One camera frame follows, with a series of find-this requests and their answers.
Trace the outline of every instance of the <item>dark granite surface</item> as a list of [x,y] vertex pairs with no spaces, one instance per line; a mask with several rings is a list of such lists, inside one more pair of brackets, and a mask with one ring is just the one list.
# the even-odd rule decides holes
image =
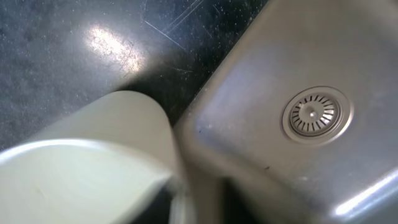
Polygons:
[[266,0],[3,0],[0,150],[116,90],[176,122]]

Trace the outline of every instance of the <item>stainless steel sink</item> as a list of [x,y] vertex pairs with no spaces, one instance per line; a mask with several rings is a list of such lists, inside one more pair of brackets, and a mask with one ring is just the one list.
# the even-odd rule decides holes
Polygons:
[[393,0],[270,2],[176,125],[183,153],[265,222],[396,223],[397,24]]

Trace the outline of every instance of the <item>sink basin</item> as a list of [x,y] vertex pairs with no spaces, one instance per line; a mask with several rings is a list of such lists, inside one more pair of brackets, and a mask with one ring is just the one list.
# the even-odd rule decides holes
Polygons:
[[[271,1],[177,123],[181,150],[266,223],[396,223],[396,15],[387,0]],[[319,131],[317,95],[338,112]]]

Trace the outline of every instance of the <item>round metal drain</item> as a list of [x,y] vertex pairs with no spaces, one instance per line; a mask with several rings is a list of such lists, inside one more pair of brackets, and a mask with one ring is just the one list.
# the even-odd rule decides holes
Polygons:
[[337,138],[349,125],[353,107],[338,90],[314,87],[295,96],[282,115],[288,137],[301,143],[320,144]]

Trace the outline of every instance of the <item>sink drain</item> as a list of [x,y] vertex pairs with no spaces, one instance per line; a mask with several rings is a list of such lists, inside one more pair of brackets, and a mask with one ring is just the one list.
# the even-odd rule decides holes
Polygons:
[[314,87],[295,96],[282,115],[288,137],[320,144],[339,136],[349,125],[353,108],[347,98],[330,87]]

